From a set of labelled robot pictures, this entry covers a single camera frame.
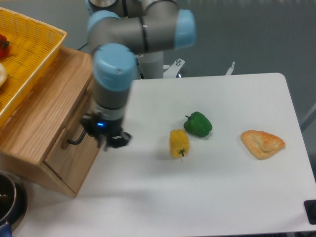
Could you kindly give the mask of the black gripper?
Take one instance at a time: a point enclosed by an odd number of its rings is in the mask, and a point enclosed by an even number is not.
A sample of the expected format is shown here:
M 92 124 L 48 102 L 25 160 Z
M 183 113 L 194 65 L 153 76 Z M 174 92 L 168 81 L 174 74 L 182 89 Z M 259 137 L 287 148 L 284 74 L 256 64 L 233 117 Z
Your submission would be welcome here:
M 105 152 L 108 148 L 127 146 L 132 136 L 122 131 L 123 117 L 109 120 L 104 115 L 101 112 L 85 113 L 81 118 L 85 131 L 97 140 L 97 147 Z

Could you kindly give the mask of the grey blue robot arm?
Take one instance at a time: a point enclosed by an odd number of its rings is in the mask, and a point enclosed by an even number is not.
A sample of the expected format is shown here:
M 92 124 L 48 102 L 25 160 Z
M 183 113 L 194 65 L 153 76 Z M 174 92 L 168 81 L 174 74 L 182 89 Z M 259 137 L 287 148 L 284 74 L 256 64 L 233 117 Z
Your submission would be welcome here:
M 81 119 L 98 147 L 126 146 L 122 129 L 132 82 L 138 78 L 137 56 L 192 46 L 193 13 L 175 0 L 88 0 L 87 42 L 94 76 L 92 110 Z

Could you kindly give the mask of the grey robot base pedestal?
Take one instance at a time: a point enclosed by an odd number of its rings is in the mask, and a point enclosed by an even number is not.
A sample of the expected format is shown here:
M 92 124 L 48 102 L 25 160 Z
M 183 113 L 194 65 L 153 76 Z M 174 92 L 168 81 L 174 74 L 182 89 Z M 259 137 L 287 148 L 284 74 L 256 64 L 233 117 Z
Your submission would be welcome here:
M 136 55 L 140 79 L 163 78 L 163 51 Z

